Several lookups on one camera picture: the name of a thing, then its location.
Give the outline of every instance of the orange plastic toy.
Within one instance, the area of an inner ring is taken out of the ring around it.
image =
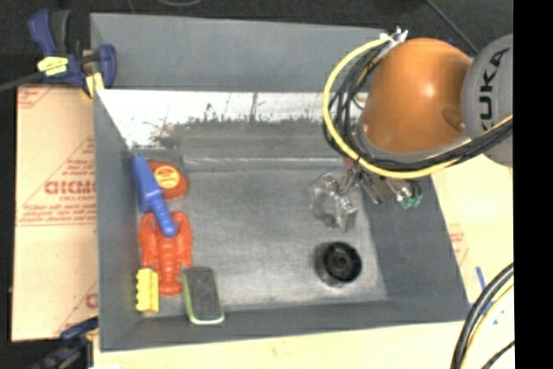
[[[159,275],[159,293],[175,296],[182,292],[179,282],[181,267],[192,266],[193,235],[184,213],[171,213],[178,225],[174,237],[164,237],[153,213],[146,213],[140,222],[138,244],[142,252],[141,266],[151,266]]]

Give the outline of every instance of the black rubber grommet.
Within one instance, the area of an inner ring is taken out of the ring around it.
[[[361,273],[361,257],[347,243],[328,243],[317,248],[315,268],[323,282],[339,287],[354,281]]]

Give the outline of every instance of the yellow toy block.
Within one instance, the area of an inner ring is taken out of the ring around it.
[[[145,314],[159,311],[159,278],[150,268],[137,272],[137,310]]]

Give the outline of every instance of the blue clamp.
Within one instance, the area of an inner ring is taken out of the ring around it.
[[[148,162],[138,154],[132,159],[132,170],[137,186],[140,210],[143,213],[154,213],[163,236],[174,237],[177,232],[176,223],[173,221],[167,203],[163,199],[162,189],[157,183]]]
[[[68,53],[65,43],[68,17],[68,10],[55,12],[40,10],[27,22],[31,38],[41,48],[45,59],[47,57],[62,59],[61,64],[58,61],[58,65],[54,68],[44,70],[39,68],[41,81],[78,86],[91,95],[86,81],[90,74],[85,73],[82,67],[86,63],[97,62],[104,86],[110,87],[117,71],[115,48],[112,45],[100,45],[96,51],[84,57],[80,54]]]
[[[42,358],[41,361],[34,363],[29,369],[67,368],[83,356],[83,349],[85,348],[86,359],[92,359],[92,343],[85,337],[85,334],[98,326],[98,317],[93,317],[63,331],[60,335],[63,344]]]

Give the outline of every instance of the cardboard sheet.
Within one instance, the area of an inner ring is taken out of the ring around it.
[[[16,130],[12,340],[54,338],[98,312],[92,101],[21,87]]]

